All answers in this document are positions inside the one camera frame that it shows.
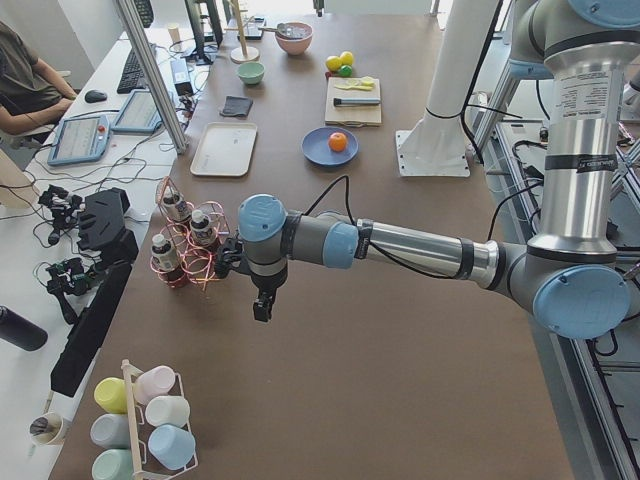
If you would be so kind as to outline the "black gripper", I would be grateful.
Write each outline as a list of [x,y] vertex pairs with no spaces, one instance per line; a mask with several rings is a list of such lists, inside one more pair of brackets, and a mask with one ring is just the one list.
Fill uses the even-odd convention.
[[273,302],[275,301],[277,289],[286,282],[287,277],[287,272],[278,272],[271,275],[251,274],[251,280],[258,289],[257,299],[253,302],[255,320],[271,320]]

